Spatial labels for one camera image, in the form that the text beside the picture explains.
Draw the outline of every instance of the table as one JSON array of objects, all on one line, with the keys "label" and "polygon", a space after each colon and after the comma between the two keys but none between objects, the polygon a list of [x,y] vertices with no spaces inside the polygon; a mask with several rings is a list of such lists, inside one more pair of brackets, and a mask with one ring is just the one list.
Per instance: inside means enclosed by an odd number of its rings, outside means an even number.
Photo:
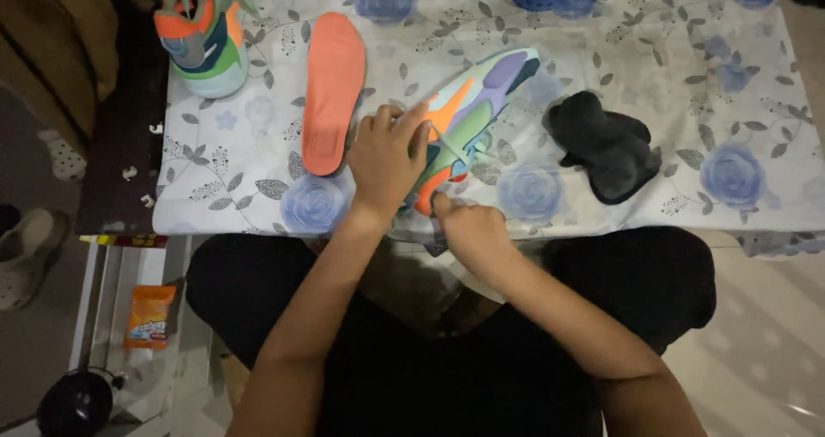
[{"label": "table", "polygon": [[[323,12],[365,43],[354,118],[428,98],[470,64],[532,46],[542,66],[489,128],[490,156],[444,190],[499,207],[513,239],[672,225],[733,231],[825,229],[825,165],[776,0],[609,0],[559,14],[505,0],[258,0],[244,36],[249,79],[203,100],[170,76],[153,225],[163,234],[323,235],[354,189],[306,173],[300,152],[306,54]],[[647,124],[662,171],[608,207],[541,126],[548,104],[592,90]],[[388,234],[429,242],[437,225],[399,213]]]}]

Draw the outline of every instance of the person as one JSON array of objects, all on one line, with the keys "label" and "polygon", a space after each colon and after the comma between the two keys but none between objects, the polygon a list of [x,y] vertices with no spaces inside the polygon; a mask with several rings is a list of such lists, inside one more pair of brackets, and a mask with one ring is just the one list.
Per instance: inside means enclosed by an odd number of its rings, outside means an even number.
[{"label": "person", "polygon": [[615,435],[705,432],[660,358],[715,309],[707,245],[672,227],[551,241],[542,269],[496,208],[434,197],[449,250],[508,301],[426,340],[356,292],[425,166],[427,105],[366,116],[356,192],[316,258],[299,239],[217,235],[186,298],[252,370],[227,435]]}]

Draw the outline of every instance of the colorful sneaker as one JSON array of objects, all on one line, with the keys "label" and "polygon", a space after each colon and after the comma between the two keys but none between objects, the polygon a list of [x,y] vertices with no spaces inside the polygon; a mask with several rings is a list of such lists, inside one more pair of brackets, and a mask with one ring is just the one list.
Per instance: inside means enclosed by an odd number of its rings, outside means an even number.
[{"label": "colorful sneaker", "polygon": [[241,89],[249,60],[241,21],[252,0],[163,0],[155,28],[172,69],[195,95],[221,98]]},{"label": "colorful sneaker", "polygon": [[461,73],[430,100],[432,120],[428,166],[405,201],[422,215],[432,213],[431,197],[444,181],[464,180],[479,152],[487,127],[507,105],[507,96],[539,69],[530,47],[500,52]]}]

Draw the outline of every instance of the person's right hand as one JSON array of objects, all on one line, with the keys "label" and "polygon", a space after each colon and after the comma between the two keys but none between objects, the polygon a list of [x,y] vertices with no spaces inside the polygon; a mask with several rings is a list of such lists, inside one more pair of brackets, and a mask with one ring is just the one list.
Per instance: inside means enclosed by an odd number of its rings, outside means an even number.
[{"label": "person's right hand", "polygon": [[436,193],[432,205],[449,251],[471,271],[516,251],[497,208],[459,205],[444,193]]}]

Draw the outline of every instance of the orange insole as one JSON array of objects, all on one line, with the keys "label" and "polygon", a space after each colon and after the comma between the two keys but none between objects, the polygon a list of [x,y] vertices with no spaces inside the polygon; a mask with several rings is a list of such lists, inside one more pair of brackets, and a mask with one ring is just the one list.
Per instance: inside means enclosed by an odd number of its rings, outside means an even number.
[{"label": "orange insole", "polygon": [[332,174],[341,165],[365,61],[364,44],[345,16],[328,12],[315,21],[307,57],[301,153],[304,167],[316,176]]}]

